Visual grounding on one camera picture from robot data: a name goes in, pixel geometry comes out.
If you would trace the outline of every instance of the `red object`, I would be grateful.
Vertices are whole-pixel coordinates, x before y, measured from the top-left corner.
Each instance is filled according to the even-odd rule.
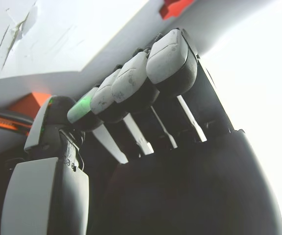
[[[35,118],[39,108],[51,94],[32,92],[9,107],[9,110]]]
[[[163,20],[171,16],[177,17],[188,7],[194,0],[165,0],[165,5],[160,9],[160,15]]]

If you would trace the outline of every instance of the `red plastic piece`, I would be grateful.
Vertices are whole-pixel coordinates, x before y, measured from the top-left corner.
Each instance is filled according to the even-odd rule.
[[[160,15],[163,20],[172,16],[177,17],[193,2],[194,0],[165,0],[165,5],[159,11]]]
[[[35,118],[39,108],[51,94],[32,92],[9,107],[9,110]]]

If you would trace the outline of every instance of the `bright light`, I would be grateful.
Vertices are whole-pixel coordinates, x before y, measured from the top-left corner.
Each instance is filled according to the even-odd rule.
[[[247,133],[282,213],[282,1],[239,24],[203,60],[235,129]]]

